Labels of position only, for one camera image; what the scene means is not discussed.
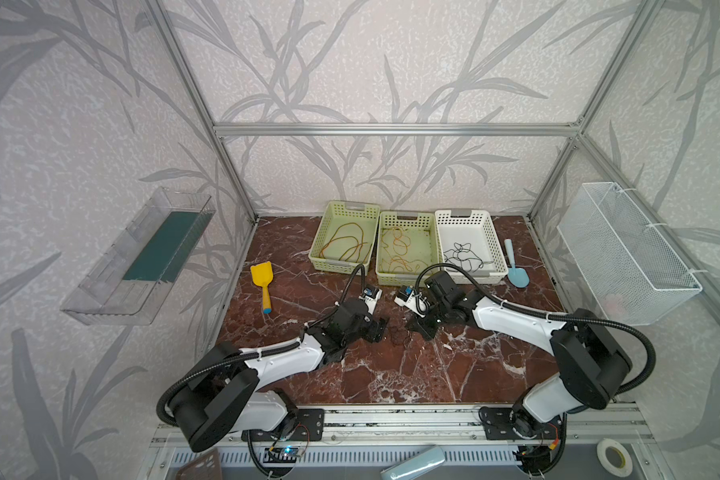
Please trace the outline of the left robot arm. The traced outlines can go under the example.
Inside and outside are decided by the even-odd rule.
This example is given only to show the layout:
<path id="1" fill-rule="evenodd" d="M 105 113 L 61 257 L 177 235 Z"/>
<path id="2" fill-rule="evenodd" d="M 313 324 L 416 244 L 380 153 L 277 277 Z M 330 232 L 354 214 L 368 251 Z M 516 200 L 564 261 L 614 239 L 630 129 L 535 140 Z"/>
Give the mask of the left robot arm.
<path id="1" fill-rule="evenodd" d="M 388 320 L 373 315 L 370 298 L 349 296 L 355 278 L 365 290 L 364 265 L 350 273 L 335 306 L 292 340 L 263 348 L 216 345 L 160 396 L 157 417 L 179 428 L 194 452 L 209 449 L 233 432 L 242 432 L 248 441 L 254 440 L 256 431 L 277 440 L 290 436 L 298 429 L 298 407 L 284 391 L 263 389 L 339 363 L 355 342 L 378 343 L 384 336 Z"/>

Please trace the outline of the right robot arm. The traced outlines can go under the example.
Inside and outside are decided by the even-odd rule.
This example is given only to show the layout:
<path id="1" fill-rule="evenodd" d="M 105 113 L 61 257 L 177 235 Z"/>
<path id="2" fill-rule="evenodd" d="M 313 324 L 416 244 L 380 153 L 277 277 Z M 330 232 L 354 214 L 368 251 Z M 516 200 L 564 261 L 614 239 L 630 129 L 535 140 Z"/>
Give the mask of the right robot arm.
<path id="1" fill-rule="evenodd" d="M 586 309 L 549 312 L 516 304 L 487 291 L 471 274 L 465 277 L 473 288 L 465 291 L 450 275 L 461 270 L 449 263 L 430 265 L 413 286 L 399 290 L 395 301 L 414 314 L 408 329 L 427 340 L 443 325 L 464 325 L 511 336 L 554 357 L 556 373 L 512 406 L 508 421 L 516 435 L 534 439 L 569 413 L 603 410 L 653 373 L 655 347 L 636 328 L 596 318 Z"/>

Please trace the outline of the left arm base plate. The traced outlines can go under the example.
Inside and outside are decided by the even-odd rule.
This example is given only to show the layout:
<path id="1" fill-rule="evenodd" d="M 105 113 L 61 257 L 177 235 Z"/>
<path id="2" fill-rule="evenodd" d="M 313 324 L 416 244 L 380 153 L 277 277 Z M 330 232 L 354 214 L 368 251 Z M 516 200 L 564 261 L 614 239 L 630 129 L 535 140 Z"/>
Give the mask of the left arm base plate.
<path id="1" fill-rule="evenodd" d="M 243 441 L 252 438 L 253 442 L 312 442 L 323 438 L 325 426 L 324 409 L 299 409 L 295 415 L 289 414 L 284 422 L 274 431 L 249 430 L 241 435 Z"/>

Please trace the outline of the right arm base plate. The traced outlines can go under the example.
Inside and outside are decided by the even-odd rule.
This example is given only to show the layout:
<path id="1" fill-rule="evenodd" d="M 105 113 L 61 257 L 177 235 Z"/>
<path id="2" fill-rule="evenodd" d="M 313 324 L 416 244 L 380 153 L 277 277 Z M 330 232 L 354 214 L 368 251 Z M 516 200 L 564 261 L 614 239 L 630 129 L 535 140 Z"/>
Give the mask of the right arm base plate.
<path id="1" fill-rule="evenodd" d="M 482 406 L 478 419 L 488 440 L 558 441 L 565 421 L 556 416 L 549 422 L 541 422 L 521 407 Z"/>

